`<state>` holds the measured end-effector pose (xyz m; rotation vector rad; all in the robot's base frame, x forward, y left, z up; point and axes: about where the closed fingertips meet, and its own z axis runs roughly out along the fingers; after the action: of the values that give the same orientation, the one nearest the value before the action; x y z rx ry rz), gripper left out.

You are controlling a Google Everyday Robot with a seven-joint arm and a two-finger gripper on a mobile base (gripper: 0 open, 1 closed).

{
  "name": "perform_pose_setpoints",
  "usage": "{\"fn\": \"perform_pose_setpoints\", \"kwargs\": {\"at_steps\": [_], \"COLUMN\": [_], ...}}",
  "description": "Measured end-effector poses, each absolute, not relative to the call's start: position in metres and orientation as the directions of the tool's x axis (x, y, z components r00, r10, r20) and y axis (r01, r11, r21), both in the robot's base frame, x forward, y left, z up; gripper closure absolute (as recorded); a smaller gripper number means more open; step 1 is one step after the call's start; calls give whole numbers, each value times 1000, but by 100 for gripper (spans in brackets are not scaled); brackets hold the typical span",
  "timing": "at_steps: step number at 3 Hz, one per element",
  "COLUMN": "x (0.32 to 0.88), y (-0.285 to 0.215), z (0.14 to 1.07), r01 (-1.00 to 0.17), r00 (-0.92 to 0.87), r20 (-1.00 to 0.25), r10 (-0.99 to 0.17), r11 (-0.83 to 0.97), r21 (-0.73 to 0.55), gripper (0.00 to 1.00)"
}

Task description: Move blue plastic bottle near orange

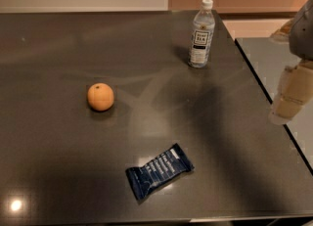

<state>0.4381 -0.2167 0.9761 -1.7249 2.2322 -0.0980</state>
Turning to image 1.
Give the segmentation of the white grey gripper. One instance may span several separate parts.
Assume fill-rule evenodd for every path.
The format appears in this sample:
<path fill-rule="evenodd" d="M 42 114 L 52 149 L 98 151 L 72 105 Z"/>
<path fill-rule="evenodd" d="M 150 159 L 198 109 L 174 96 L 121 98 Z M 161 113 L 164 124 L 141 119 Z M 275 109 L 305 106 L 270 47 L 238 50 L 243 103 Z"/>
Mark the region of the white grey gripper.
<path fill-rule="evenodd" d="M 282 125 L 290 122 L 313 97 L 313 0 L 307 0 L 293 20 L 271 34 L 274 40 L 289 40 L 290 51 L 303 60 L 285 67 L 269 119 Z"/>

